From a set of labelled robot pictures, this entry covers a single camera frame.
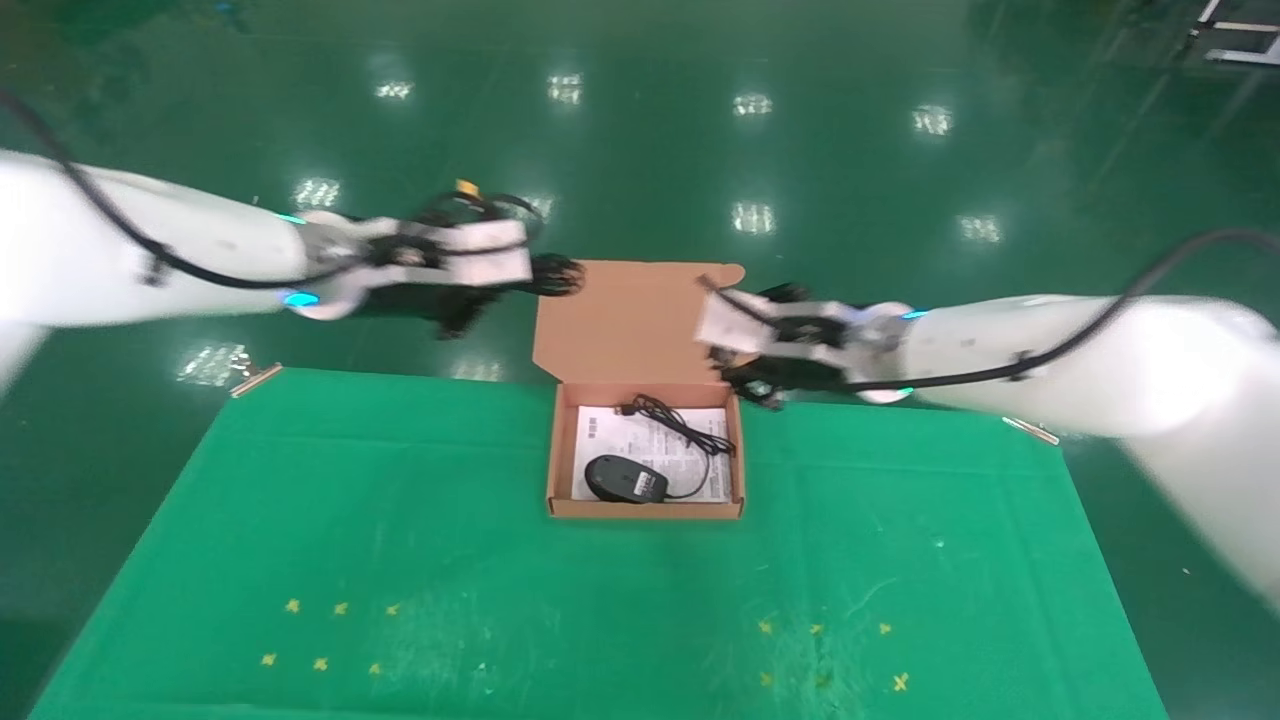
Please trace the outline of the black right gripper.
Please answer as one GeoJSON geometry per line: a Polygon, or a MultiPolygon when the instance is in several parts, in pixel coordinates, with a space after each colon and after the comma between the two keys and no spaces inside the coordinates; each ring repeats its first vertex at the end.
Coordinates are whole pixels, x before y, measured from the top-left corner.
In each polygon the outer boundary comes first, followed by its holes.
{"type": "MultiPolygon", "coordinates": [[[[756,296],[768,304],[803,304],[809,291],[795,283],[762,290],[756,296]]],[[[829,345],[772,345],[771,360],[718,365],[719,378],[741,400],[780,411],[786,391],[851,395],[849,361],[844,348],[829,345]]]]}

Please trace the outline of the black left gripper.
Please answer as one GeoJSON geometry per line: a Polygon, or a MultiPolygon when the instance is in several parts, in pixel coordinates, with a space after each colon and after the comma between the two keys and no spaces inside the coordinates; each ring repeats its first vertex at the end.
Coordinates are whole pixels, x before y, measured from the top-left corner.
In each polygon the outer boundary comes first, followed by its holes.
{"type": "Polygon", "coordinates": [[[430,322],[439,340],[456,340],[465,336],[499,297],[500,290],[490,287],[388,284],[366,293],[360,315],[430,322]]]}

